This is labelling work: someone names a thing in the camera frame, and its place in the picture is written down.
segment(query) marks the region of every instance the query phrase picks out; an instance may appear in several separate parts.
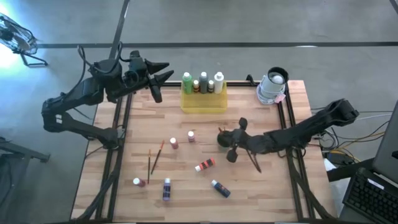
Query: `paintbrush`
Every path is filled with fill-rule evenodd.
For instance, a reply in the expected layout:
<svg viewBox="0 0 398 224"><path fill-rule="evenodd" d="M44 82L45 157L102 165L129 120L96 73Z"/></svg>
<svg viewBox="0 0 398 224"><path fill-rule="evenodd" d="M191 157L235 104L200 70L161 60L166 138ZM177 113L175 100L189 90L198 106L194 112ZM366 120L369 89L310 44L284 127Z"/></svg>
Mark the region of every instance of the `paintbrush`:
<svg viewBox="0 0 398 224"><path fill-rule="evenodd" d="M150 149L148 153L148 184L149 184L149 170L150 170Z"/></svg>
<svg viewBox="0 0 398 224"><path fill-rule="evenodd" d="M157 162L157 159L158 159L159 156L160 156L160 152L162 151L163 145L164 145L164 140L162 141L162 145L160 146L159 152L157 152L154 166L152 167L152 171L150 172L151 175L152 175L152 173L153 173L154 170L155 170L156 162Z"/></svg>

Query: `green paint bottle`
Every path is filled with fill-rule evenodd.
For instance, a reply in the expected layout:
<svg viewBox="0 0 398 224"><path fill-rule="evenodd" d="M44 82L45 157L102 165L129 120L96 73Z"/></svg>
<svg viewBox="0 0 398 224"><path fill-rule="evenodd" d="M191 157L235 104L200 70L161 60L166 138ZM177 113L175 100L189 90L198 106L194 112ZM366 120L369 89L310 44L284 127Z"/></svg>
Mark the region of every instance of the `green paint bottle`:
<svg viewBox="0 0 398 224"><path fill-rule="evenodd" d="M182 77L182 83L183 83L183 87L184 87L184 92L186 94L191 94L192 93L192 76L188 73L185 72L184 76Z"/></svg>

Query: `paint bottle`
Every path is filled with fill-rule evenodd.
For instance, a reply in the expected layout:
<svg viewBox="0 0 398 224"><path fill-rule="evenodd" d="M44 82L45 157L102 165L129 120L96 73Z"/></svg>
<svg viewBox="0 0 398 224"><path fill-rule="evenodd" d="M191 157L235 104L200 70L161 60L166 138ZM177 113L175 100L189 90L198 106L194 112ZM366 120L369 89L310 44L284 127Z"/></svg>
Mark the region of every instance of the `paint bottle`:
<svg viewBox="0 0 398 224"><path fill-rule="evenodd" d="M214 92L214 81L213 80L209 80L208 86L207 86L207 91L209 93L213 93Z"/></svg>
<svg viewBox="0 0 398 224"><path fill-rule="evenodd" d="M186 94L191 94L193 81L192 81L192 76L188 72L185 72L184 75L182 76L182 83L184 87L184 92Z"/></svg>
<svg viewBox="0 0 398 224"><path fill-rule="evenodd" d="M176 138L170 138L170 144L172 145L173 149L178 149L178 142Z"/></svg>
<svg viewBox="0 0 398 224"><path fill-rule="evenodd" d="M193 131L188 132L188 142L194 142L195 141L195 135Z"/></svg>
<svg viewBox="0 0 398 224"><path fill-rule="evenodd" d="M194 93L198 93L199 90L200 90L199 81L198 80L194 80L193 81L193 92Z"/></svg>
<svg viewBox="0 0 398 224"><path fill-rule="evenodd" d="M145 187L146 183L144 180L140 179L140 178L134 178L134 180L132 180L132 183L134 185L137 185L138 187Z"/></svg>
<svg viewBox="0 0 398 224"><path fill-rule="evenodd" d="M223 91L224 75L221 72L217 72L214 76L214 92L220 94Z"/></svg>
<svg viewBox="0 0 398 224"><path fill-rule="evenodd" d="M200 74L200 78L199 78L199 84L200 84L200 92L201 93L207 93L207 73L206 72L202 72Z"/></svg>
<svg viewBox="0 0 398 224"><path fill-rule="evenodd" d="M224 197L228 197L231 192L226 189L224 186L222 186L219 182L217 182L216 180L211 181L212 186L220 193L222 194Z"/></svg>
<svg viewBox="0 0 398 224"><path fill-rule="evenodd" d="M201 164L199 164L199 166L195 167L195 170L197 170L197 172L207 169L208 167L214 166L216 164L216 162L214 161L213 158L210 158L208 160L206 160L205 162L202 162Z"/></svg>
<svg viewBox="0 0 398 224"><path fill-rule="evenodd" d="M170 178L164 179L164 186L163 186L163 201L169 201L170 200L170 192L171 192L171 186L170 186Z"/></svg>

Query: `black keyboard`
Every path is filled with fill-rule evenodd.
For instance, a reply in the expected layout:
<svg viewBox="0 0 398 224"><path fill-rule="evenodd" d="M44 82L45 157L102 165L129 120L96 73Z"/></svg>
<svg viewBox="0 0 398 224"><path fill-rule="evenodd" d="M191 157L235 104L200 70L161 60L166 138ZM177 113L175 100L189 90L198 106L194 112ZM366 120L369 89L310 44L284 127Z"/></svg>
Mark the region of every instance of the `black keyboard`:
<svg viewBox="0 0 398 224"><path fill-rule="evenodd" d="M364 168L351 178L343 203L376 223L398 224L398 189Z"/></svg>

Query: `yellow container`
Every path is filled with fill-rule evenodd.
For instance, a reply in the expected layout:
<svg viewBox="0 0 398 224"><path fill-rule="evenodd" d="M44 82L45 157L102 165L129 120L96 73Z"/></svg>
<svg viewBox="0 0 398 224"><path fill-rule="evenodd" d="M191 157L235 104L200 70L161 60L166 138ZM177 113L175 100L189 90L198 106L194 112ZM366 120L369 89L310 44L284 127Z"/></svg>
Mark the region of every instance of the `yellow container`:
<svg viewBox="0 0 398 224"><path fill-rule="evenodd" d="M226 82L220 94L200 92L186 94L184 88L181 88L181 110L186 113L224 113L228 107L227 101Z"/></svg>

